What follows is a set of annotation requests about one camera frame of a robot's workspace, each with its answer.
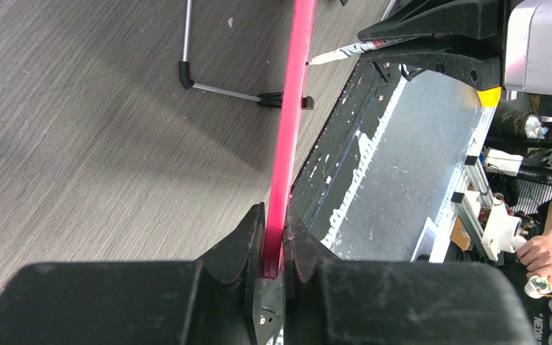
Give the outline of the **person's bare hand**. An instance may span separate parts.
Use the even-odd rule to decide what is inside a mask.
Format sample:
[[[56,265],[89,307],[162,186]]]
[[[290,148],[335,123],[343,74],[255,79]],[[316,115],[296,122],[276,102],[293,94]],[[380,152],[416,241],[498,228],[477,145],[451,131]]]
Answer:
[[[552,234],[535,236],[516,251],[526,267],[527,278],[547,278],[552,275]]]

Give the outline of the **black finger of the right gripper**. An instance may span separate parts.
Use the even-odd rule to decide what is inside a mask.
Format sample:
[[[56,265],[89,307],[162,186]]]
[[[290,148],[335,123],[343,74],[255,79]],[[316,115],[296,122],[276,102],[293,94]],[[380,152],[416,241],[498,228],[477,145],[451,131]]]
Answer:
[[[410,1],[357,33],[361,41],[433,37],[484,42],[502,34],[506,1]]]
[[[360,59],[441,73],[478,91],[502,85],[502,48],[486,40],[410,40],[365,53]]]

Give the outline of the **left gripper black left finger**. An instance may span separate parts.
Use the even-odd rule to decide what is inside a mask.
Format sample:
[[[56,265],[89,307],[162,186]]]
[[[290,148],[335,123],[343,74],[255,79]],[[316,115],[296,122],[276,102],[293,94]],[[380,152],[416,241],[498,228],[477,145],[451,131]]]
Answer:
[[[0,344],[256,344],[265,206],[193,261],[39,262],[0,294]]]

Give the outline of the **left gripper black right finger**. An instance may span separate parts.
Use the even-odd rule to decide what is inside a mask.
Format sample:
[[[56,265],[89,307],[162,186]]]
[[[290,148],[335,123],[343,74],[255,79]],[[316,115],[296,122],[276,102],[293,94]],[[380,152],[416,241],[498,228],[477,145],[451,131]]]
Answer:
[[[505,276],[484,264],[346,261],[289,211],[285,344],[533,344]]]

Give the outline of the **pink framed whiteboard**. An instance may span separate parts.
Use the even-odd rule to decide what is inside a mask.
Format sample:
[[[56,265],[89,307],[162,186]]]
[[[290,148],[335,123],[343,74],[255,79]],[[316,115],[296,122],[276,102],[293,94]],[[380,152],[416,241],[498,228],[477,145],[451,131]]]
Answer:
[[[295,1],[262,253],[262,277],[269,280],[280,271],[315,10],[315,1]]]

